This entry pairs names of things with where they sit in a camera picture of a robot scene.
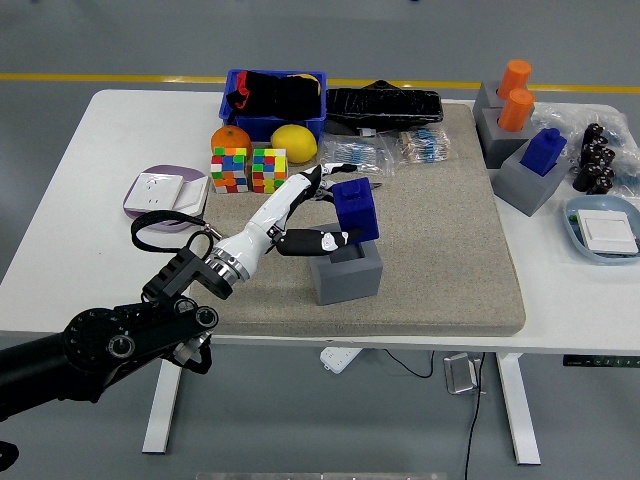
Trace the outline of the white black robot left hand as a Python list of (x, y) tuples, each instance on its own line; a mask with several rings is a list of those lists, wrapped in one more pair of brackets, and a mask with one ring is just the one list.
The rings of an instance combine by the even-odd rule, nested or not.
[(346, 246), (359, 234), (357, 229), (328, 233), (309, 230), (298, 234), (287, 231), (286, 223), (304, 201), (331, 196), (333, 184), (324, 180), (326, 175), (355, 170), (352, 164), (328, 163), (290, 176), (240, 233), (217, 243), (207, 264), (229, 285), (234, 285), (249, 280), (255, 274), (260, 258), (279, 243), (285, 244), (281, 253), (291, 256), (327, 255)]

